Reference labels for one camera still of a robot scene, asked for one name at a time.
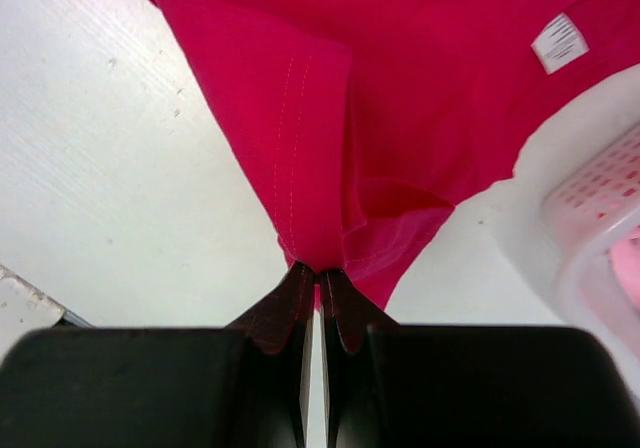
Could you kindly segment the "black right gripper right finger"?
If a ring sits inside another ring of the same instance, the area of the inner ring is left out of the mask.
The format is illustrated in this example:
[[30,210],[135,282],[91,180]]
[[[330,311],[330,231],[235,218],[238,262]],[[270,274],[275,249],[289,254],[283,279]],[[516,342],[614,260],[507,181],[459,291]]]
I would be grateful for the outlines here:
[[331,447],[635,447],[639,415],[589,333],[402,325],[320,276]]

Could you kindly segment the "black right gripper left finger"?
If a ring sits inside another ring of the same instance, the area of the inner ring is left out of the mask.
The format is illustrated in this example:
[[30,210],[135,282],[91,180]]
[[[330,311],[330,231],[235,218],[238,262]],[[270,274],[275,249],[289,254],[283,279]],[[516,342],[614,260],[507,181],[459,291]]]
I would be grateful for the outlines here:
[[301,447],[314,275],[223,328],[50,328],[1,365],[5,447]]

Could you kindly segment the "crimson red t-shirt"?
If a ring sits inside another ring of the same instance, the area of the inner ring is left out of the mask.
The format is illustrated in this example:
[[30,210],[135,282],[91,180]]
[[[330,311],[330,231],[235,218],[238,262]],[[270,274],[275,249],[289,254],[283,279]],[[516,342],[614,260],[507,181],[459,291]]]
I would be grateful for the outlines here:
[[639,0],[149,0],[289,262],[384,306],[454,207],[639,61]]

